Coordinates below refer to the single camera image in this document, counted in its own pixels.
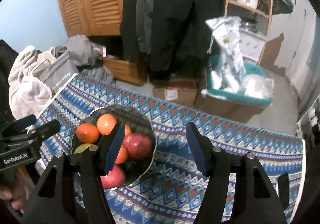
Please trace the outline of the person's left hand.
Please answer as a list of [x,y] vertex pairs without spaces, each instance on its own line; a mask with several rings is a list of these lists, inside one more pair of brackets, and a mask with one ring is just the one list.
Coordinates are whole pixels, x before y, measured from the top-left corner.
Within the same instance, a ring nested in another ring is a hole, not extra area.
[[24,189],[24,178],[21,172],[16,173],[16,180],[13,188],[7,187],[1,182],[1,199],[9,201],[14,210],[24,213],[24,205],[27,200]]

